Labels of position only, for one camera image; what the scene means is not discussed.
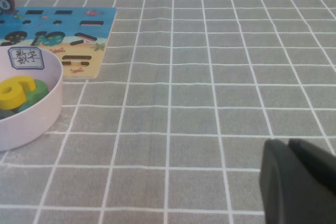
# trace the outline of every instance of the cartoon fish illustration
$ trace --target cartoon fish illustration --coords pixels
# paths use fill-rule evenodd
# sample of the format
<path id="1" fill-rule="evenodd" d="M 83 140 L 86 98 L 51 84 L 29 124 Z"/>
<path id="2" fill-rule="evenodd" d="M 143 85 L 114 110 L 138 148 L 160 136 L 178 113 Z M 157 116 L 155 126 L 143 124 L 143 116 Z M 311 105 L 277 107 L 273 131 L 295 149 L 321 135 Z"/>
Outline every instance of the cartoon fish illustration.
<path id="1" fill-rule="evenodd" d="M 94 17 L 94 16 L 97 16 L 97 15 L 101 15 L 101 14 L 103 14 L 104 12 L 96 12 L 95 10 L 88 10 L 86 13 L 85 13 L 85 15 L 87 15 L 87 16 L 92 16 L 92 17 Z"/>

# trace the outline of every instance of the gray tablecloth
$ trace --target gray tablecloth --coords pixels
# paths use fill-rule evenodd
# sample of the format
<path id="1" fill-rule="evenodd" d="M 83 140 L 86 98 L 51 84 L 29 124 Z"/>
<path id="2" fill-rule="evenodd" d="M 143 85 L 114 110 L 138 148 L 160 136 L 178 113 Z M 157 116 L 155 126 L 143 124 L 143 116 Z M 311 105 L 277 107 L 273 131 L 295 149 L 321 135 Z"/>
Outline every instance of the gray tablecloth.
<path id="1" fill-rule="evenodd" d="M 0 153 L 2 224 L 261 224 L 265 139 L 334 153 L 336 0 L 16 2 L 118 14 L 98 78 Z"/>

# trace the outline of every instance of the black object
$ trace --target black object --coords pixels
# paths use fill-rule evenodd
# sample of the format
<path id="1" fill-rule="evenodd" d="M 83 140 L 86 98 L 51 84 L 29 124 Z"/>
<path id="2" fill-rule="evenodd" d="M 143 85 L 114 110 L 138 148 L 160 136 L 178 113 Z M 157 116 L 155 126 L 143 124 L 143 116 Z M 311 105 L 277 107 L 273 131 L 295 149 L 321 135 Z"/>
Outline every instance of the black object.
<path id="1" fill-rule="evenodd" d="M 336 158 L 304 140 L 267 140 L 260 173 L 266 224 L 336 223 Z"/>
<path id="2" fill-rule="evenodd" d="M 14 0 L 0 0 L 0 12 L 2 14 L 16 14 Z"/>

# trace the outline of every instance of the wooden number toy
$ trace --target wooden number toy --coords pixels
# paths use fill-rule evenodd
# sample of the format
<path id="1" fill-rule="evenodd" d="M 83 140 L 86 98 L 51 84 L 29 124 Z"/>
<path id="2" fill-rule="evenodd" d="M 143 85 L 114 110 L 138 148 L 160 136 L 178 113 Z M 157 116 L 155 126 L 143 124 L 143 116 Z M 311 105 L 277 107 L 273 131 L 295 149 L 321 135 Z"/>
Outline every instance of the wooden number toy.
<path id="1" fill-rule="evenodd" d="M 0 110 L 12 110 L 26 101 L 25 91 L 36 89 L 30 76 L 17 76 L 0 83 Z"/>
<path id="2" fill-rule="evenodd" d="M 30 76 L 17 76 L 0 83 L 0 119 L 21 112 L 49 93 L 47 84 Z"/>
<path id="3" fill-rule="evenodd" d="M 18 108 L 18 112 L 24 111 L 30 106 L 33 106 L 38 101 L 42 100 L 49 91 L 45 82 L 40 80 L 35 80 L 36 89 L 33 91 L 27 91 L 26 93 L 26 102 Z"/>

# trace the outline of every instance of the chinese character label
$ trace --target chinese character label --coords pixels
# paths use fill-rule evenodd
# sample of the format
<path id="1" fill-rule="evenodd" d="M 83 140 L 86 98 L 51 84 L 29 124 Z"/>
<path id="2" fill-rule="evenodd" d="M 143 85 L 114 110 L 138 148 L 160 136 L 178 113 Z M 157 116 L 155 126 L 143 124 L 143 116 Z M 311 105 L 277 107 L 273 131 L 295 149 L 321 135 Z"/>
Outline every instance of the chinese character label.
<path id="1" fill-rule="evenodd" d="M 37 47 L 11 47 L 8 54 L 15 69 L 44 69 L 42 52 Z"/>

